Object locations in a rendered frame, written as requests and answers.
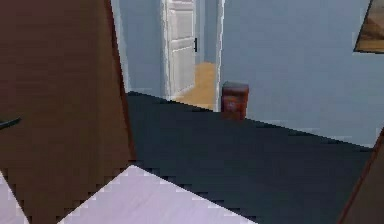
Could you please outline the red-brown bin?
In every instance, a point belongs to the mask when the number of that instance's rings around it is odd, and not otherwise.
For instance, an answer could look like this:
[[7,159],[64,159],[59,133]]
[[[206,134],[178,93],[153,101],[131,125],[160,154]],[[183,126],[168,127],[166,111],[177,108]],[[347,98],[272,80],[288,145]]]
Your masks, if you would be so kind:
[[248,105],[249,85],[226,81],[222,86],[221,112],[225,117],[244,120]]

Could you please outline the framed wall picture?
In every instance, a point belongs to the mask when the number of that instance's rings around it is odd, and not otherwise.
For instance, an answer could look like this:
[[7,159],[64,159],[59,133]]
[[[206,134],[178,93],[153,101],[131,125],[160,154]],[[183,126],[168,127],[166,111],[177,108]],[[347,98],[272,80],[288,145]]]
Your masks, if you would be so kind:
[[384,0],[369,0],[354,51],[384,54]]

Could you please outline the brown wooden room door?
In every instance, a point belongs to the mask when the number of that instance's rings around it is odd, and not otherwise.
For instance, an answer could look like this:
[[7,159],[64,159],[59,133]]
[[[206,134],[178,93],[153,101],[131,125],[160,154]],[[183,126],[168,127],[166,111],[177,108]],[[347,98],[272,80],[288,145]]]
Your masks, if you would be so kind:
[[0,0],[0,224],[58,224],[132,153],[111,0]]

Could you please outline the brown wooden furniture panel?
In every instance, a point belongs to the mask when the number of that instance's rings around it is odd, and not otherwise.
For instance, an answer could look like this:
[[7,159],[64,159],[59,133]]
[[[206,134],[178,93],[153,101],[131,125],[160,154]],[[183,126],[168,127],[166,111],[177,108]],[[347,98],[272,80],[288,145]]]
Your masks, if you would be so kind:
[[337,224],[384,224],[384,127]]

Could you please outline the white panelled room door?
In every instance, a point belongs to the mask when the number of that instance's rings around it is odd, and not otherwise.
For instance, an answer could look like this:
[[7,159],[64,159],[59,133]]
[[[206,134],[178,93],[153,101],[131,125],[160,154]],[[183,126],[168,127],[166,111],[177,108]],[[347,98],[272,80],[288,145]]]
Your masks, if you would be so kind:
[[166,0],[170,97],[177,98],[195,84],[194,0]]

